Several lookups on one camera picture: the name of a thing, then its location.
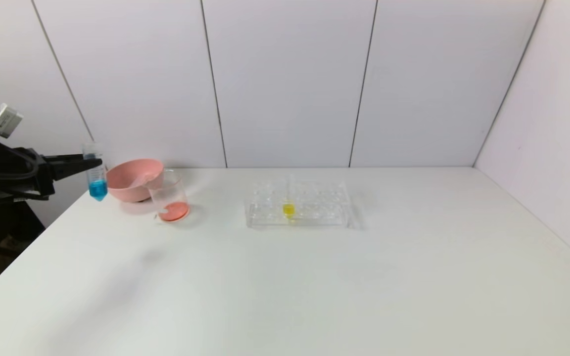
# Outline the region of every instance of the white wall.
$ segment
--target white wall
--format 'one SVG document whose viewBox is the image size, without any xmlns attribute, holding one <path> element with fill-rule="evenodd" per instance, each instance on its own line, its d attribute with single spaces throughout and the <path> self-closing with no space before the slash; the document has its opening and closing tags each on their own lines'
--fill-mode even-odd
<svg viewBox="0 0 570 356">
<path fill-rule="evenodd" d="M 229 167 L 347 167 L 375 0 L 204 0 Z"/>
<path fill-rule="evenodd" d="M 25 119 L 9 139 L 11 147 L 30 147 L 43 155 L 81 152 L 90 137 L 45 40 L 29 0 L 0 0 L 0 104 Z M 87 189 L 85 174 L 54 183 L 49 201 L 29 201 L 43 224 L 52 223 Z"/>
<path fill-rule="evenodd" d="M 199 0 L 36 0 L 104 160 L 225 167 Z"/>
<path fill-rule="evenodd" d="M 570 245 L 570 0 L 547 0 L 476 167 Z"/>
<path fill-rule="evenodd" d="M 471 166 L 542 0 L 380 0 L 353 167 Z"/>
</svg>

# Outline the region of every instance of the tabletop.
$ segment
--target tabletop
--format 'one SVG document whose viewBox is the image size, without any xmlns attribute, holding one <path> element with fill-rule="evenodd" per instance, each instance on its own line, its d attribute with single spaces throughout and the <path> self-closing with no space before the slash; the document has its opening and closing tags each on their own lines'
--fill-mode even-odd
<svg viewBox="0 0 570 356">
<path fill-rule="evenodd" d="M 471 168 L 185 169 L 190 214 L 81 196 L 0 276 L 0 356 L 570 355 L 570 248 Z M 344 181 L 351 228 L 245 226 Z"/>
</svg>

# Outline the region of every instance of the pink bowl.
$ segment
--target pink bowl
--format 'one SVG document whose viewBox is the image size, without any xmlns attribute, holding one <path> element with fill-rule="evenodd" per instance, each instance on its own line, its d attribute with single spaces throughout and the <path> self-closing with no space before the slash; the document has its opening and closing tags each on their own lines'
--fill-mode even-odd
<svg viewBox="0 0 570 356">
<path fill-rule="evenodd" d="M 159 176 L 162 171 L 164 165 L 158 160 L 149 158 L 117 165 L 107 172 L 109 194 L 127 203 L 151 198 L 149 189 L 144 185 Z"/>
</svg>

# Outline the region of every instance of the blue liquid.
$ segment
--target blue liquid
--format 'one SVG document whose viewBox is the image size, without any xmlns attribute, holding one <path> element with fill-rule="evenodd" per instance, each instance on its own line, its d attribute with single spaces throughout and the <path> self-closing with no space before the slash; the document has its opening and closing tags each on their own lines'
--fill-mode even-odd
<svg viewBox="0 0 570 356">
<path fill-rule="evenodd" d="M 89 195 L 97 201 L 101 201 L 107 195 L 107 181 L 97 180 L 89 184 Z"/>
</svg>

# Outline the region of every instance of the small vial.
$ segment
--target small vial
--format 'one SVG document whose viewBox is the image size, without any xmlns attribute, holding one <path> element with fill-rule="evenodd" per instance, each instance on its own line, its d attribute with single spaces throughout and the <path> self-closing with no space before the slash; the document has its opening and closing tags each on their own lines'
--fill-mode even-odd
<svg viewBox="0 0 570 356">
<path fill-rule="evenodd" d="M 102 158 L 99 145 L 95 143 L 83 144 L 83 158 L 92 160 Z M 107 195 L 107 178 L 105 177 L 104 164 L 87 170 L 89 195 L 97 201 L 101 201 Z"/>
</svg>

